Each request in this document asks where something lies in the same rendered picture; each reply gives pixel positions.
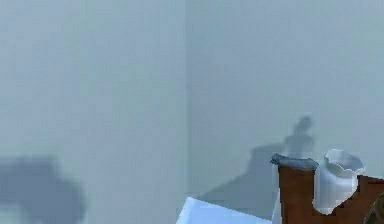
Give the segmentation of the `grey flat slab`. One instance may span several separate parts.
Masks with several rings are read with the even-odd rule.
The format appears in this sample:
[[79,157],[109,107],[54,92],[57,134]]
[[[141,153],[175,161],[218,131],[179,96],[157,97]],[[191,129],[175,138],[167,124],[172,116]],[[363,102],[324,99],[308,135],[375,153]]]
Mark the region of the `grey flat slab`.
[[319,164],[311,158],[291,158],[280,154],[274,154],[271,157],[271,163],[297,170],[316,170],[319,166]]

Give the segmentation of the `white vase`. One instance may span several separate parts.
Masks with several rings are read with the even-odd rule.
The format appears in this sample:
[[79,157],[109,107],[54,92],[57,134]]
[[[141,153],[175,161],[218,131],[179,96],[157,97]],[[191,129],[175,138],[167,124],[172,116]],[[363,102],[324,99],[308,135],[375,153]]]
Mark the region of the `white vase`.
[[328,150],[315,171],[313,207],[321,214],[331,214],[355,193],[357,176],[364,171],[359,157],[341,149]]

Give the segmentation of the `brown wooden stand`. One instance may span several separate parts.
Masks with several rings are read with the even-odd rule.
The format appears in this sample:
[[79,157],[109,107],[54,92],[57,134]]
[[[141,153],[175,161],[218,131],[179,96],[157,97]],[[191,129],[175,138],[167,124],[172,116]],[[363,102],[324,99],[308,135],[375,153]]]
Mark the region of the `brown wooden stand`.
[[358,176],[357,191],[323,215],[312,206],[314,172],[279,166],[282,224],[364,224],[372,203],[384,193],[384,179]]

